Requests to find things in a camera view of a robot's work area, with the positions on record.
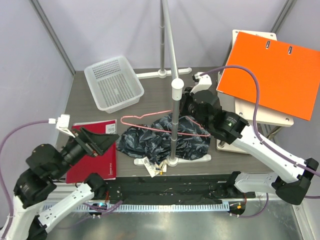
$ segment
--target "red notebook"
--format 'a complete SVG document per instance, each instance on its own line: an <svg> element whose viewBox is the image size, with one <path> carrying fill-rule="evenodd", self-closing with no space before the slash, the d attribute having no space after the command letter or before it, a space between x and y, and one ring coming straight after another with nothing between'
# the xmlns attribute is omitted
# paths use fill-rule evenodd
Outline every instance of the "red notebook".
<svg viewBox="0 0 320 240"><path fill-rule="evenodd" d="M87 130L98 134L115 134L117 120L75 123L73 129L85 127ZM116 143L114 143L103 156L85 156L66 173L66 183L83 182L90 174L97 173L103 179L115 179L116 168Z"/></svg>

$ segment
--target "orange binder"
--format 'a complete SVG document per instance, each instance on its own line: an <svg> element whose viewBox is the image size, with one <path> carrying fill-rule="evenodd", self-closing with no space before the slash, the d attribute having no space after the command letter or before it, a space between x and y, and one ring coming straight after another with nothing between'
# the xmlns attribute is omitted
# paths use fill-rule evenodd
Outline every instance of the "orange binder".
<svg viewBox="0 0 320 240"><path fill-rule="evenodd" d="M320 82L320 52L239 32L226 65L250 69L260 87L259 105L310 120ZM256 87L240 69L224 70L217 91L256 102Z"/></svg>

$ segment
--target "white plastic basket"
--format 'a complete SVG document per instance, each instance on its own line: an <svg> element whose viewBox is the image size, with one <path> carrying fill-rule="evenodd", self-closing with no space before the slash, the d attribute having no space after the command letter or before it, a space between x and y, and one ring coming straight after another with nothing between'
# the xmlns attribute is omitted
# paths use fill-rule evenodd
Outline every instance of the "white plastic basket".
<svg viewBox="0 0 320 240"><path fill-rule="evenodd" d="M97 108L108 114L138 103L145 93L124 56L88 66L84 74Z"/></svg>

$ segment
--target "gray table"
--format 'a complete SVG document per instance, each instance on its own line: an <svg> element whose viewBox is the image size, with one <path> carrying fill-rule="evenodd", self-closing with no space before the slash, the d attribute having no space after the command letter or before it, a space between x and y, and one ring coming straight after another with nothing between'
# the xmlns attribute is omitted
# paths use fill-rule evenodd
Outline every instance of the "gray table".
<svg viewBox="0 0 320 240"><path fill-rule="evenodd" d="M196 72L205 72L210 69L212 68L194 67L192 69L192 74ZM152 72L154 70L157 71L157 69L138 69L135 72L138 74ZM184 81L185 87L194 85L192 81L192 74L180 75L180 78ZM212 75L211 78L213 83L212 91L215 92L217 76ZM108 114L97 109L84 72L77 72L74 77L65 113L71 115L70 124L117 119L117 132L118 134L122 134L127 129L126 125L120 123L120 118L122 116L140 116L147 113L172 109L171 80L170 76L164 79L151 78L140 80L144 88L144 95L140 98L140 102L115 113ZM151 124L161 117L161 115L155 115L143 120L130 119L130 122L135 124ZM59 136L57 146L62 146L66 140L66 136ZM213 138L211 139L208 153L211 155L211 161L178 164L175 167L169 167L165 174L198 175L228 174L233 171L247 173L265 173L271 171L268 167L250 155L218 151L216 149L216 140ZM133 161L133 158L121 152L117 152L117 177L149 175L144 166L135 166Z"/></svg>

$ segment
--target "white pole cap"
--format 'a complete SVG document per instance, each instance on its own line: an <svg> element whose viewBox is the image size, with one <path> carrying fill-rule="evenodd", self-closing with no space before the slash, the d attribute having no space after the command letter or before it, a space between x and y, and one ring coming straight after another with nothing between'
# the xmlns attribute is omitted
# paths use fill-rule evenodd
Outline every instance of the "white pole cap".
<svg viewBox="0 0 320 240"><path fill-rule="evenodd" d="M182 91L185 86L184 81L181 78L175 78L171 82L172 86L172 99L179 101L182 98Z"/></svg>

